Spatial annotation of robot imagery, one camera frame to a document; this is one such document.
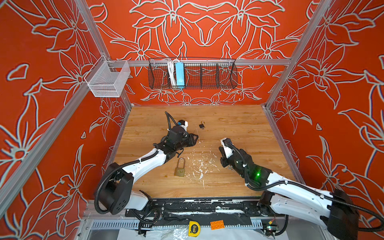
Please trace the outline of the small black padlock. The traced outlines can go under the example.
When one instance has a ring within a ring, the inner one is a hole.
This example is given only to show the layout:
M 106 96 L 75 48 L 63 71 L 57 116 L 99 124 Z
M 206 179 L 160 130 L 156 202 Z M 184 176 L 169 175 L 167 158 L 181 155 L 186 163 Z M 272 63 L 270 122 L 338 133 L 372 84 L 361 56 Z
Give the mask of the small black padlock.
M 201 121 L 201 123 L 199 124 L 199 127 L 200 129 L 204 130 L 205 129 L 205 122 L 204 121 Z

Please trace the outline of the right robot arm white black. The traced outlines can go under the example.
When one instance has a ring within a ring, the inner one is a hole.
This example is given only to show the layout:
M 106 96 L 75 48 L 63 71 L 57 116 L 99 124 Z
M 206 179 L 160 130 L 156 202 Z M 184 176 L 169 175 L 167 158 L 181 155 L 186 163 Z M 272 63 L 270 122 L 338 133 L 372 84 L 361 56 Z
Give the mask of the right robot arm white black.
M 235 170 L 250 190 L 263 193 L 258 202 L 262 215 L 299 218 L 326 229 L 339 240 L 356 240 L 360 232 L 384 230 L 381 215 L 355 205 L 345 192 L 319 190 L 289 180 L 256 165 L 252 157 L 236 148 L 229 138 L 222 139 L 221 144 L 222 166 Z

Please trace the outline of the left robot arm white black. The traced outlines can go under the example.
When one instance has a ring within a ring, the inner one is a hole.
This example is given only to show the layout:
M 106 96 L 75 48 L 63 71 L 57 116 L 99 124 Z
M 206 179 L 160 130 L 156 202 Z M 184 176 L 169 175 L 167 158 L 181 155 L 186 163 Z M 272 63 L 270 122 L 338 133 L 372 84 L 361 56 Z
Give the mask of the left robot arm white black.
M 188 132 L 189 123 L 165 112 L 168 133 L 154 148 L 140 158 L 122 165 L 110 164 L 95 191 L 94 208 L 99 214 L 116 215 L 121 211 L 142 211 L 150 204 L 150 196 L 133 191 L 134 184 L 153 169 L 179 157 L 185 148 L 196 145 L 199 136 Z

